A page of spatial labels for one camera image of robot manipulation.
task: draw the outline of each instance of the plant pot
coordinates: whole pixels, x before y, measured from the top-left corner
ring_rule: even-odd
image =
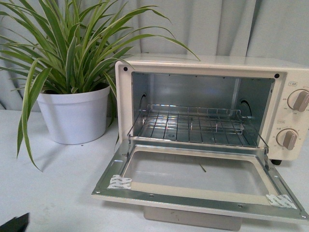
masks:
[[[82,144],[103,135],[110,87],[77,94],[40,93],[39,107],[52,139]]]

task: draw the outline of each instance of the table surface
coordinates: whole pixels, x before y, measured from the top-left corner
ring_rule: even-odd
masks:
[[[30,212],[27,232],[223,232],[146,220],[143,207],[91,197],[113,157],[117,123],[99,139],[82,145],[52,141],[41,113],[31,113],[28,132],[37,170],[23,146],[16,160],[19,111],[0,110],[0,225]],[[309,136],[300,157],[277,170],[309,212]],[[244,219],[241,232],[309,231],[309,226]]]

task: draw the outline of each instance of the cream toaster oven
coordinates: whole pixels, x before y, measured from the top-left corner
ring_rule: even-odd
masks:
[[[93,196],[147,219],[237,231],[309,224],[275,164],[309,128],[309,69],[270,58],[141,54],[116,63],[120,146]]]

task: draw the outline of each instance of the control knob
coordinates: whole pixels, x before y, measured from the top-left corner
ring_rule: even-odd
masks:
[[[309,92],[306,90],[296,90],[288,98],[290,108],[299,112],[304,112],[309,103]]]
[[[278,133],[277,142],[286,149],[292,150],[297,140],[297,136],[298,135],[295,130],[285,129]]]

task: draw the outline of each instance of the wire rack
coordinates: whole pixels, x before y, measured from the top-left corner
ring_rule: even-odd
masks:
[[[199,144],[259,147],[264,140],[240,110],[150,104],[128,136]]]

